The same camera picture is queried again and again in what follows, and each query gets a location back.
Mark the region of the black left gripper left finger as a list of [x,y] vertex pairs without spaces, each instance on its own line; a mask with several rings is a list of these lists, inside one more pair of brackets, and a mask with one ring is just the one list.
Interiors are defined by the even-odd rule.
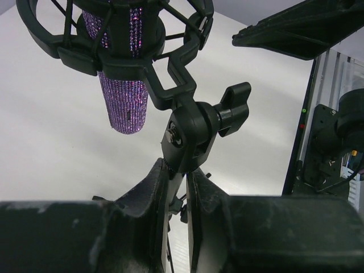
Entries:
[[164,272],[168,167],[115,201],[1,203],[2,272]]

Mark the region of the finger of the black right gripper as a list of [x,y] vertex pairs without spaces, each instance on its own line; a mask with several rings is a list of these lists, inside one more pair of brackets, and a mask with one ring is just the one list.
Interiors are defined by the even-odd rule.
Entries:
[[232,44],[312,60],[362,27],[363,1],[303,1],[240,30]]

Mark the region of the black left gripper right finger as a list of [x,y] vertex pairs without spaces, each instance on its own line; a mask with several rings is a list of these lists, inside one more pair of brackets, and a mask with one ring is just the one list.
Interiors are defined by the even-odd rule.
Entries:
[[322,196],[231,196],[187,176],[191,272],[362,272],[363,221]]

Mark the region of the purple glitter microphone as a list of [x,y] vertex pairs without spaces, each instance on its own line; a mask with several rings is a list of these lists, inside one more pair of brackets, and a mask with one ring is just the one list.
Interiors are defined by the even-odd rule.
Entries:
[[110,125],[126,135],[140,131],[146,119],[147,87],[131,64],[155,43],[149,11],[147,1],[95,1],[82,10],[88,35],[97,43],[93,53]]

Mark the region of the black tripod shock-mount stand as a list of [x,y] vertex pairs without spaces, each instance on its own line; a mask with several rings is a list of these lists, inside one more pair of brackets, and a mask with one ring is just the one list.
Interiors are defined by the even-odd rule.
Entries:
[[[225,137],[240,129],[249,115],[250,84],[227,88],[221,102],[197,102],[196,83],[186,69],[203,49],[213,23],[211,1],[191,1],[195,12],[185,17],[168,1],[147,1],[155,24],[155,43],[145,57],[134,60],[137,77],[147,87],[148,99],[159,110],[171,110],[162,140],[162,159],[168,167],[166,269],[173,266],[168,240],[169,220],[181,214],[188,224],[187,176],[201,170],[217,135]],[[68,1],[60,11],[64,32],[52,35],[38,21],[37,1],[18,1],[19,15],[37,45],[48,55],[81,73],[98,76],[101,69],[93,50],[97,43],[88,35],[82,17],[84,7],[95,1]]]

